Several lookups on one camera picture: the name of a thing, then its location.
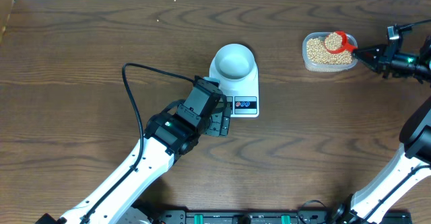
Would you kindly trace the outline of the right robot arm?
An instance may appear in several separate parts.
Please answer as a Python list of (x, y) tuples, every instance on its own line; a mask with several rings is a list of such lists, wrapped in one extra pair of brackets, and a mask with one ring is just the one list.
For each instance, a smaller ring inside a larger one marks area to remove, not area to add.
[[(388, 36), (387, 45), (358, 49), (355, 55), (384, 76), (414, 77), (430, 81), (430, 39), (418, 56), (399, 50), (399, 32)], [(394, 157), (363, 189), (350, 195), (330, 223), (381, 223), (386, 212), (418, 182), (430, 176), (430, 99), (404, 124)]]

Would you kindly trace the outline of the red plastic measuring scoop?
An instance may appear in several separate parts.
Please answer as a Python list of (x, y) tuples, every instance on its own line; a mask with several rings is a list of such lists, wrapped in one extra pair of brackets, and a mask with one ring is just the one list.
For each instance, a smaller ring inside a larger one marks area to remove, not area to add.
[(356, 46), (350, 44), (347, 34), (343, 31), (330, 33), (323, 41), (325, 49), (331, 54), (339, 54), (345, 51), (353, 52)]

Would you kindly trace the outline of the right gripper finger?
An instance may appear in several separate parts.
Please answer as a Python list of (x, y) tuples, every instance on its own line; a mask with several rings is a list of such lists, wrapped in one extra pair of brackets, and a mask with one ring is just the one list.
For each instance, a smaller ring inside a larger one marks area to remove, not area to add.
[(354, 49), (352, 54), (358, 59), (377, 59), (384, 54), (386, 48), (386, 44), (378, 44), (375, 46)]
[(381, 72), (381, 64), (378, 58), (371, 56), (371, 57), (357, 57), (357, 59), (361, 61), (367, 68), (369, 68), (374, 73)]

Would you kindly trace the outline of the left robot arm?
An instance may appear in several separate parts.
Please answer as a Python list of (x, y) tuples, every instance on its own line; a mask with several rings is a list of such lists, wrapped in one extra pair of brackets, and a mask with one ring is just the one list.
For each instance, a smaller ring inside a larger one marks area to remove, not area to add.
[(227, 134), (222, 123), (227, 106), (219, 80), (196, 77), (188, 98), (152, 116), (132, 152), (91, 195), (58, 219), (45, 213), (38, 223), (118, 223), (145, 189), (198, 144), (201, 135)]

